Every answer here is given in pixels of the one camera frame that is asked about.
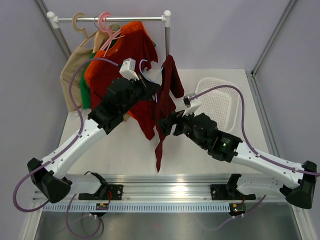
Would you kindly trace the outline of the light blue wire hanger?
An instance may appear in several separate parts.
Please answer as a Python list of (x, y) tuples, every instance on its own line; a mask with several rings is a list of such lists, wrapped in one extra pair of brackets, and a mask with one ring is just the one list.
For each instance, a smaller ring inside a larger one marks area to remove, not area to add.
[(147, 59), (142, 59), (142, 60), (140, 60), (140, 62), (139, 62), (139, 72), (141, 73), (141, 75), (142, 75), (146, 80), (148, 80), (149, 82), (155, 83), (155, 84), (159, 84), (159, 83), (160, 83), (159, 78), (162, 77), (162, 71), (163, 71), (164, 67), (162, 66), (161, 69), (158, 71), (157, 77), (156, 77), (155, 79), (152, 79), (149, 75), (146, 74), (146, 71), (144, 71), (144, 70), (142, 69), (142, 63), (143, 63), (143, 62), (148, 62), (148, 60), (147, 60)]

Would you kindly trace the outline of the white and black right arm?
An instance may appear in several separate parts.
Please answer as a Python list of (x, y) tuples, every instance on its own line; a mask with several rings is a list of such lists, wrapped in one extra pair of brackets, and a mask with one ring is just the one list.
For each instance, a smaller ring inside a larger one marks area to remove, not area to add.
[(317, 182), (317, 165), (314, 162), (292, 162), (250, 148), (241, 138), (219, 130), (217, 123), (204, 113), (183, 114), (183, 111), (173, 111), (158, 121), (165, 136), (185, 135), (213, 159), (243, 165), (269, 177), (266, 181), (254, 181), (245, 179), (241, 174), (233, 174), (226, 186), (230, 198), (262, 194), (283, 197), (302, 209), (312, 208)]

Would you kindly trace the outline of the dark maroon t shirt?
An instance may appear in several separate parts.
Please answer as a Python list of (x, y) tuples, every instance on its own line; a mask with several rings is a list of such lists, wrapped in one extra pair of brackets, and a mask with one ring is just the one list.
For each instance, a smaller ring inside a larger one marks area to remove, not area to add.
[(159, 137), (159, 143), (155, 148), (155, 157), (156, 157), (156, 170), (157, 172), (161, 169), (161, 161), (163, 156), (163, 142), (166, 138), (163, 131), (161, 130), (158, 120), (166, 119), (170, 112), (176, 109), (176, 105), (170, 93), (176, 99), (182, 98), (185, 94), (175, 60), (172, 55), (168, 55), (162, 64), (162, 84), (157, 91), (157, 103), (155, 104), (155, 127)]

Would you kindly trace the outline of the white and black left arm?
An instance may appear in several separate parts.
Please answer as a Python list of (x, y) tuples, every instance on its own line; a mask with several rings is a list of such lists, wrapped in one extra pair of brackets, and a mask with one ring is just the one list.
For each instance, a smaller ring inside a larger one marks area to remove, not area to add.
[(77, 132), (43, 159), (32, 158), (27, 163), (32, 183), (52, 204), (69, 194), (88, 194), (93, 199), (103, 199), (108, 183), (101, 175), (95, 172), (68, 174), (68, 170), (91, 146), (114, 130), (124, 120), (125, 113), (137, 103), (151, 100), (159, 88), (158, 83), (145, 78), (114, 79)]

